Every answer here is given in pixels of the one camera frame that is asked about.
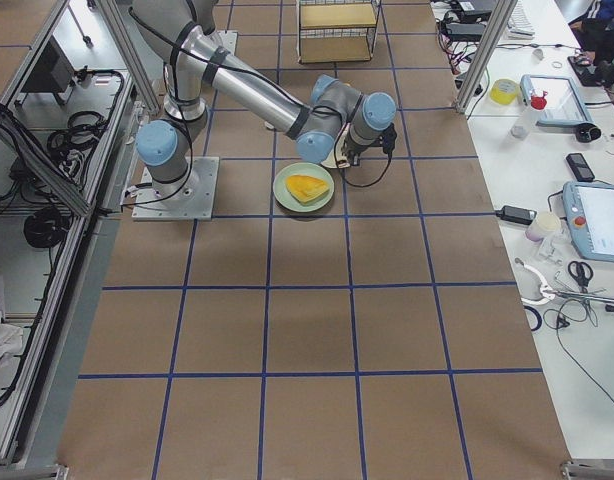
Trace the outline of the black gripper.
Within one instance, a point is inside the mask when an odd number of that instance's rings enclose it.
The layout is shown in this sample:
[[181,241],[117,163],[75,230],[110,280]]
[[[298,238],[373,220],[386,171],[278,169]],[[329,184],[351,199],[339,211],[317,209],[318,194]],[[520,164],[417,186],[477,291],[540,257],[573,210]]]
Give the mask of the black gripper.
[[361,154],[368,149],[367,145],[360,145],[352,140],[344,140],[339,156],[340,167],[356,167],[360,165]]

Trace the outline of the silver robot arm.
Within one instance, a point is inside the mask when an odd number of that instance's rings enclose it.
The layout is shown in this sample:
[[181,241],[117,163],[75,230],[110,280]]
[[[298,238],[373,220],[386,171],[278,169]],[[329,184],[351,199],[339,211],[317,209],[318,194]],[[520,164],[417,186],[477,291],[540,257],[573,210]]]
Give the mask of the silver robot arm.
[[214,8],[212,1],[135,1],[129,9],[144,41],[163,61],[170,116],[201,118],[201,91],[208,86],[293,140],[306,162],[333,157],[355,163],[374,147],[393,155],[397,105],[389,94],[364,94],[322,75],[304,103],[221,43]]

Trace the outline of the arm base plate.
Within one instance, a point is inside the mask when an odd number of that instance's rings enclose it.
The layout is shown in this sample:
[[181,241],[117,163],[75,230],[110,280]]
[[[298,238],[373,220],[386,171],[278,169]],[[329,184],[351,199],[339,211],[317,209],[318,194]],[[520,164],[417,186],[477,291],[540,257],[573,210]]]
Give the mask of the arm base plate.
[[216,45],[214,53],[209,62],[214,65],[221,65],[228,55],[236,50],[238,33],[235,30],[215,30],[209,35],[209,39]]
[[191,172],[171,184],[154,182],[147,167],[143,168],[141,188],[134,200],[132,218],[136,221],[210,221],[213,216],[215,190],[218,179],[218,157],[193,156],[186,158]]

